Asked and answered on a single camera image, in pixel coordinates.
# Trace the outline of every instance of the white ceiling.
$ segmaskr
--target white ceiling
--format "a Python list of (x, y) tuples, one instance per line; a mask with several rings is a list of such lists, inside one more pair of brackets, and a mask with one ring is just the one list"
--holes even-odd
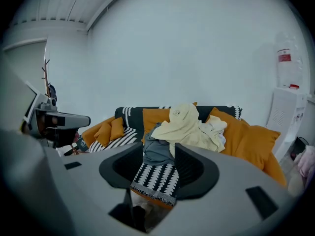
[(104, 7), (106, 1), (108, 0), (24, 0), (9, 26), (42, 20), (74, 21), (91, 26), (91, 19), (96, 19), (96, 12)]

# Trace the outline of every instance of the pink cloth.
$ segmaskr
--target pink cloth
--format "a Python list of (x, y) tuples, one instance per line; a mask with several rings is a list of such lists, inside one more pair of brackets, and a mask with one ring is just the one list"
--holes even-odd
[(315, 166), (315, 147), (306, 146), (305, 150), (296, 156), (294, 164), (297, 165), (297, 169), (303, 177), (308, 177), (310, 173), (313, 173)]

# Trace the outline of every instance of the light yellow garment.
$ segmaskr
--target light yellow garment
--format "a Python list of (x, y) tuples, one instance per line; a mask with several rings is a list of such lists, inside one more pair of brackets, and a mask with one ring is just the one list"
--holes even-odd
[(201, 123), (198, 117), (198, 110), (192, 104), (182, 104), (171, 108), (169, 113), (170, 122), (164, 121), (160, 127), (154, 130), (151, 136), (169, 142), (170, 152), (174, 157), (175, 143), (217, 152), (224, 150), (225, 148), (218, 138), (218, 133), (226, 128), (226, 122), (213, 117), (208, 123)]

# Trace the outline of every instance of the gray garment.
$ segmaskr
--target gray garment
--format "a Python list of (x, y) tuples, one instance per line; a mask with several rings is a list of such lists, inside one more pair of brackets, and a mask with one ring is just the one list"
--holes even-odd
[(160, 126), (161, 123), (158, 122), (144, 137), (143, 162), (155, 166), (167, 163), (174, 165), (174, 158), (169, 152), (169, 143), (164, 140), (157, 140), (151, 136), (153, 131)]

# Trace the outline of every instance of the ceiling beam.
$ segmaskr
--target ceiling beam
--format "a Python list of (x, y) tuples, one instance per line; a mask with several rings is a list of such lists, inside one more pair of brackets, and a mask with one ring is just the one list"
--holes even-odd
[(75, 1), (73, 2), (72, 7), (71, 7), (71, 9), (70, 9), (70, 11), (69, 11), (69, 13), (68, 13), (67, 20), (69, 20), (69, 18), (70, 18), (71, 11), (72, 11), (72, 9), (73, 9), (73, 7), (74, 7), (74, 5), (75, 5), (75, 2), (77, 2), (77, 0), (75, 0)]
[(2, 39), (2, 50), (20, 45), (45, 41), (53, 35), (84, 34), (86, 24), (69, 21), (32, 21), (9, 28)]
[(40, 2), (41, 0), (37, 1), (37, 11), (36, 11), (36, 20), (39, 21), (40, 17), (39, 17), (39, 13), (40, 13)]
[(105, 0), (104, 3), (100, 6), (100, 8), (94, 13), (91, 17), (90, 21), (87, 23), (86, 30), (89, 30), (94, 22), (98, 19), (98, 17), (102, 14), (102, 12), (106, 9), (106, 7), (110, 4), (112, 0)]

